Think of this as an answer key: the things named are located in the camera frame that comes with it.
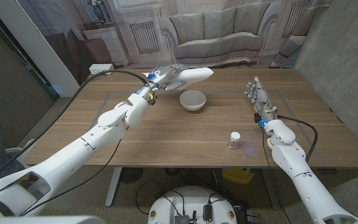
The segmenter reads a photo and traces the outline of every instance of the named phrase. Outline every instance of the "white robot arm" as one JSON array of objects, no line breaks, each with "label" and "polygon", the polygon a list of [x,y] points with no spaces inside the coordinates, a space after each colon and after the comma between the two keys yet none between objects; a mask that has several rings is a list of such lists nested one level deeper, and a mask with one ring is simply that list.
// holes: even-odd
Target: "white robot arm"
[{"label": "white robot arm", "polygon": [[257,77],[255,83],[248,83],[244,93],[254,104],[255,115],[259,114],[262,118],[260,122],[266,134],[271,136],[267,144],[272,150],[273,160],[291,178],[313,223],[343,224],[358,221],[358,218],[338,205],[310,169],[305,161],[304,150],[295,141],[295,133],[277,119],[276,109]]},{"label": "white robot arm", "polygon": [[156,91],[182,89],[212,73],[209,68],[187,69],[182,65],[155,68],[147,84],[128,97],[129,103],[119,103],[102,114],[97,125],[80,138],[40,164],[1,178],[0,217],[38,214],[44,205],[31,209],[50,199],[59,186],[100,149],[125,136],[124,123],[137,126],[142,121],[147,107],[155,103]]}]

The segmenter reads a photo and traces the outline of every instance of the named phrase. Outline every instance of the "table top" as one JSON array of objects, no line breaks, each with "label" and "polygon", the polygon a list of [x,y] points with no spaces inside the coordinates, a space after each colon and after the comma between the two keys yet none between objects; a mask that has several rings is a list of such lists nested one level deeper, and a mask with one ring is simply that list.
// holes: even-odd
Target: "table top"
[{"label": "table top", "polygon": [[[128,70],[140,74],[149,70]],[[266,167],[262,132],[254,123],[254,109],[244,90],[258,76],[278,114],[312,124],[318,142],[309,161],[312,168],[358,169],[358,140],[342,124],[329,106],[292,69],[213,69],[207,80],[185,90],[206,94],[199,111],[187,111],[179,102],[180,91],[157,92],[156,104],[146,111],[143,121],[130,127],[109,163],[118,167]],[[57,122],[40,138],[25,162],[38,164],[95,125],[97,117],[142,86],[131,76],[113,73],[90,82]],[[309,127],[283,120],[296,134],[307,153],[314,132]],[[231,132],[241,134],[236,150],[226,147]],[[86,165],[104,165],[116,143],[97,152]],[[278,167],[265,145],[272,167]]]}]

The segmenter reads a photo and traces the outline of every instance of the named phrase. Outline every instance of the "bottle cap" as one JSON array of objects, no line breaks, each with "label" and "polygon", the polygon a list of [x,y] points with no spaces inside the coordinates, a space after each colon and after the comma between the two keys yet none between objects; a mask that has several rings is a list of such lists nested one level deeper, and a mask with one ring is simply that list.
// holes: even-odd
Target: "bottle cap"
[{"label": "bottle cap", "polygon": [[231,135],[230,135],[230,139],[231,139],[232,141],[235,141],[235,142],[240,141],[240,133],[238,133],[238,132],[232,132]]}]

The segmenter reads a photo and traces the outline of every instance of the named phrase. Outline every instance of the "black cable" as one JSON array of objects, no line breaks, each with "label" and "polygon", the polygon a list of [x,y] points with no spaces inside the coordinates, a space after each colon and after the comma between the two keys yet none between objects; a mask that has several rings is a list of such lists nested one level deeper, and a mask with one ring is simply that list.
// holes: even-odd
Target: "black cable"
[{"label": "black cable", "polygon": [[291,221],[290,221],[290,218],[289,218],[288,215],[287,215],[287,212],[286,212],[285,209],[284,209],[284,206],[281,204],[280,195],[278,194],[278,190],[277,190],[277,186],[276,186],[276,181],[275,181],[274,176],[273,176],[272,168],[270,167],[269,159],[267,158],[267,153],[266,153],[266,149],[265,149],[264,129],[263,129],[263,128],[260,128],[260,129],[262,130],[262,144],[263,144],[263,146],[264,146],[265,157],[266,157],[266,160],[267,160],[268,169],[269,169],[269,171],[270,171],[270,175],[272,176],[274,189],[275,189],[276,194],[277,194],[278,204],[280,205],[280,207],[283,208],[284,214],[285,214],[285,216],[286,216],[288,222],[289,222],[290,224],[292,224]]},{"label": "black cable", "polygon": [[179,192],[177,192],[176,190],[168,190],[168,191],[171,191],[171,192],[175,192],[176,194],[180,195],[181,196],[181,199],[183,200],[183,215],[185,215],[185,198],[183,197],[183,195]]},{"label": "black cable", "polygon": [[60,112],[60,114],[54,119],[54,121],[52,121],[50,123],[50,125],[48,125],[47,128],[45,128],[37,137],[35,137],[35,139],[33,139],[29,144],[27,144],[26,146],[23,147],[23,149],[16,154],[14,157],[12,157],[9,161],[7,161],[1,168],[0,168],[0,172],[3,171],[12,161],[16,160],[21,154],[23,154],[24,152],[26,152],[26,150],[28,150],[28,148],[30,148],[36,141],[38,141],[38,139],[41,138],[42,135],[44,135],[48,129],[50,127],[52,127],[52,125],[61,117],[61,115],[66,111],[66,109],[69,107],[69,105],[73,102],[73,100],[76,98],[76,96],[80,93],[80,91],[86,86],[86,84],[88,84],[90,81],[94,80],[95,78],[98,78],[102,75],[104,75],[105,73],[114,73],[114,72],[119,72],[119,73],[125,73],[128,75],[132,75],[137,77],[138,79],[140,79],[142,81],[143,84],[147,84],[147,81],[141,77],[140,75],[137,75],[135,73],[132,72],[128,72],[128,71],[124,71],[124,70],[105,70],[102,72],[99,72],[93,76],[91,76],[90,78],[86,79],[82,85],[79,87],[79,89],[74,93],[74,95],[70,98],[69,102],[66,104],[66,106],[62,109],[62,111]]},{"label": "black cable", "polygon": [[[143,214],[145,214],[145,215],[148,215],[148,213],[147,213],[147,212],[143,212],[143,211],[139,208],[139,204],[137,203],[137,195],[138,195],[139,191],[141,190],[141,188],[142,188],[144,185],[146,185],[147,183],[150,183],[150,182],[153,182],[153,183],[157,184],[157,186],[160,188],[160,190],[163,190],[162,187],[161,187],[161,185],[160,185],[157,181],[155,181],[155,180],[146,181],[144,184],[142,184],[142,185],[139,187],[139,189],[137,189],[137,192],[136,192],[136,194],[135,194],[135,204],[136,204],[137,209],[138,209],[140,212],[142,212]],[[182,195],[181,193],[175,191],[175,190],[168,190],[168,191],[175,192],[175,193],[177,193],[178,195],[181,196],[181,198],[182,198],[182,200],[183,200],[183,215],[185,215],[185,198],[183,198],[183,195]],[[172,203],[172,201],[169,200],[165,195],[162,195],[162,196],[165,197],[169,202],[171,202],[171,204],[173,205],[173,207],[174,207],[175,210],[177,211],[177,215],[179,215],[179,212],[178,212],[176,206]]]},{"label": "black cable", "polygon": [[177,208],[175,207],[175,205],[172,202],[171,202],[171,204],[173,205],[173,207],[177,211],[177,215],[179,215],[179,212],[178,212]]},{"label": "black cable", "polygon": [[309,150],[309,152],[308,152],[308,155],[306,156],[306,162],[309,162],[311,153],[313,152],[314,147],[316,146],[316,143],[317,143],[318,134],[317,134],[316,128],[314,128],[313,125],[311,125],[311,124],[308,124],[308,123],[306,123],[306,122],[304,122],[304,121],[300,121],[300,120],[295,119],[295,118],[288,118],[288,117],[286,117],[286,116],[281,116],[281,115],[277,115],[277,118],[283,118],[283,119],[289,119],[289,120],[291,120],[291,121],[296,121],[296,122],[298,122],[298,123],[304,124],[304,125],[310,127],[311,129],[313,129],[313,131],[314,131],[313,143],[312,143],[312,145],[311,145],[311,147],[310,147],[310,150]]},{"label": "black cable", "polygon": [[208,198],[208,204],[209,204],[209,205],[211,204],[211,197],[212,197],[213,195],[219,195],[219,194],[218,194],[218,193],[213,193],[213,194],[211,194],[211,195],[209,196],[209,198]]},{"label": "black cable", "polygon": [[142,212],[143,214],[145,214],[145,215],[148,215],[148,213],[147,213],[147,212],[143,212],[143,211],[139,208],[139,204],[137,203],[137,194],[139,193],[139,191],[141,190],[141,188],[142,188],[144,185],[146,185],[147,183],[150,183],[150,182],[153,182],[153,183],[157,184],[157,186],[160,188],[160,190],[162,190],[161,185],[160,185],[157,181],[155,181],[155,180],[146,181],[146,182],[144,182],[144,184],[142,184],[142,185],[139,187],[139,189],[137,189],[137,192],[136,192],[136,194],[135,194],[135,204],[136,204],[137,209],[138,209],[140,212]]},{"label": "black cable", "polygon": [[43,204],[45,204],[45,203],[47,203],[47,202],[49,202],[49,201],[51,201],[51,200],[53,200],[53,199],[59,197],[59,196],[62,196],[63,194],[65,194],[65,193],[67,193],[67,192],[69,192],[69,191],[72,191],[72,190],[76,189],[77,187],[79,187],[79,186],[81,186],[81,185],[87,183],[87,182],[90,181],[91,179],[93,179],[93,177],[96,177],[96,176],[97,176],[100,172],[102,172],[102,170],[109,164],[109,162],[111,161],[112,157],[113,157],[113,156],[115,155],[115,153],[117,152],[117,149],[118,149],[118,146],[119,146],[119,143],[120,143],[120,142],[121,142],[121,139],[118,141],[118,144],[117,144],[117,146],[116,146],[116,149],[114,150],[113,154],[111,155],[111,157],[110,157],[110,159],[107,161],[107,163],[106,163],[97,173],[95,173],[92,177],[90,177],[88,180],[86,180],[86,181],[84,181],[84,182],[78,184],[78,185],[75,186],[75,187],[72,187],[72,188],[66,190],[66,191],[63,192],[63,193],[60,193],[60,194],[58,194],[58,195],[56,195],[56,196],[54,196],[54,197],[52,197],[52,198],[50,198],[50,199],[48,199],[48,200],[46,200],[46,201],[44,201],[44,202],[38,204],[38,205],[35,206],[34,208],[31,208],[30,210],[28,210],[28,211],[22,213],[22,215],[20,215],[20,216],[22,217],[22,216],[28,214],[29,212],[33,211],[34,209],[38,208],[39,206],[41,206],[41,205],[43,205]]}]

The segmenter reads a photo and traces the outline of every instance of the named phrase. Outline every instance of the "small bottle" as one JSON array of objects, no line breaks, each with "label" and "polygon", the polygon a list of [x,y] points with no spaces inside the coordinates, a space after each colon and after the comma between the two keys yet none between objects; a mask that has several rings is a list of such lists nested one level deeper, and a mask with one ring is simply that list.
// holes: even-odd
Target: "small bottle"
[{"label": "small bottle", "polygon": [[230,135],[230,139],[227,142],[227,148],[229,149],[237,149],[237,146],[240,143],[240,133],[232,132]]}]

